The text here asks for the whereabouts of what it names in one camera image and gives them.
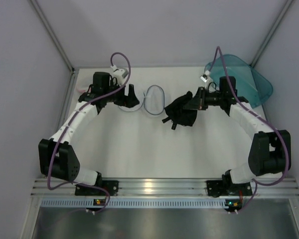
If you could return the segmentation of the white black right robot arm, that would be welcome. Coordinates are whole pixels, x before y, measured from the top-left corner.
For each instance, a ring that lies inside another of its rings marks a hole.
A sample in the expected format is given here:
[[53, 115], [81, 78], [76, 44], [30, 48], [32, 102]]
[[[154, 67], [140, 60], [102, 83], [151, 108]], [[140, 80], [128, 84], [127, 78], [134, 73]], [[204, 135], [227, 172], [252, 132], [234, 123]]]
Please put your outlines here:
[[257, 115], [244, 97], [237, 96], [234, 77], [221, 77], [219, 87], [213, 91], [214, 83], [204, 73], [195, 96], [184, 105], [187, 111], [204, 111], [209, 107], [220, 107], [252, 140], [247, 162], [230, 169], [222, 176], [224, 184], [248, 183], [259, 176], [282, 173], [285, 178], [291, 168], [291, 135], [287, 130], [277, 130]]

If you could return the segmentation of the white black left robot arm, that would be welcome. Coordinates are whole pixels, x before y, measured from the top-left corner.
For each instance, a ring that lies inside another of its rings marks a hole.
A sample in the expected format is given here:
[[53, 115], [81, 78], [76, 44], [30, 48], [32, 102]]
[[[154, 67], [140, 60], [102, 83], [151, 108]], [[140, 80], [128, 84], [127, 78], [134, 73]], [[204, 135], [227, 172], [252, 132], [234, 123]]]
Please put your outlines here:
[[70, 117], [50, 138], [42, 139], [38, 145], [40, 171], [45, 176], [71, 183], [100, 187], [102, 174], [84, 168], [75, 152], [75, 145], [88, 124], [99, 115], [108, 103], [133, 108], [139, 105], [132, 84], [126, 89], [129, 71], [118, 68], [112, 74], [95, 72], [88, 90], [78, 99]]

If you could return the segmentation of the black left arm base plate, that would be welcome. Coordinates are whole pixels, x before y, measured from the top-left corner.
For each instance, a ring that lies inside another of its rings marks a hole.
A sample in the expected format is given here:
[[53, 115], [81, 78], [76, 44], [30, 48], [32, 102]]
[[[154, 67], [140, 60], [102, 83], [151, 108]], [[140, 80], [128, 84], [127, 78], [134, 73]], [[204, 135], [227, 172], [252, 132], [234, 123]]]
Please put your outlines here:
[[75, 196], [106, 196], [106, 191], [110, 196], [115, 196], [118, 193], [118, 180], [103, 180], [98, 186], [76, 185]]

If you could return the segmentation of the blue-trimmed white mesh laundry bag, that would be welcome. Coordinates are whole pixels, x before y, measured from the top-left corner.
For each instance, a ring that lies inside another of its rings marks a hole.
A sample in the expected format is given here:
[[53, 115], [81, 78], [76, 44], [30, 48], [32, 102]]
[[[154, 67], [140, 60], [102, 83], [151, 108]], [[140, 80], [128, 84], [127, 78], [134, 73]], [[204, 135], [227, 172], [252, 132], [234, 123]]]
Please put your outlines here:
[[137, 89], [136, 98], [140, 102], [138, 105], [132, 108], [123, 106], [118, 106], [118, 108], [127, 113], [132, 113], [143, 109], [146, 113], [152, 116], [159, 116], [164, 112], [165, 92], [162, 87], [158, 85], [152, 85], [145, 91]]

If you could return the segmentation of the black bra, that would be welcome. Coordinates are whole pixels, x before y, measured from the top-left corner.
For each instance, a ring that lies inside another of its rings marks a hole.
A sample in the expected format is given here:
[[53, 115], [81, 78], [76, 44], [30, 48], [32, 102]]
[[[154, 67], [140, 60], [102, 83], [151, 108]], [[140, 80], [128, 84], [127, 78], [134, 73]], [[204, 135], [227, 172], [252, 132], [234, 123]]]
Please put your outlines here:
[[188, 91], [185, 95], [176, 98], [171, 104], [166, 106], [164, 111], [167, 117], [161, 120], [162, 123], [171, 121], [172, 130], [175, 130], [178, 125], [193, 126], [197, 118], [197, 111], [183, 108], [192, 98], [192, 92]]

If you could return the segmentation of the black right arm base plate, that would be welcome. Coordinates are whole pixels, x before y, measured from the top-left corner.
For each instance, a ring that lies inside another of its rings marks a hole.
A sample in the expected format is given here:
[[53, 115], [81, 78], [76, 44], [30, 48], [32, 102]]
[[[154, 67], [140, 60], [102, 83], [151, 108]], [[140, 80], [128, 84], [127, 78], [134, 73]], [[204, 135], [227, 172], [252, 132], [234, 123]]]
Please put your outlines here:
[[225, 184], [222, 180], [207, 180], [208, 196], [218, 198], [220, 196], [251, 196], [253, 194], [251, 184]]

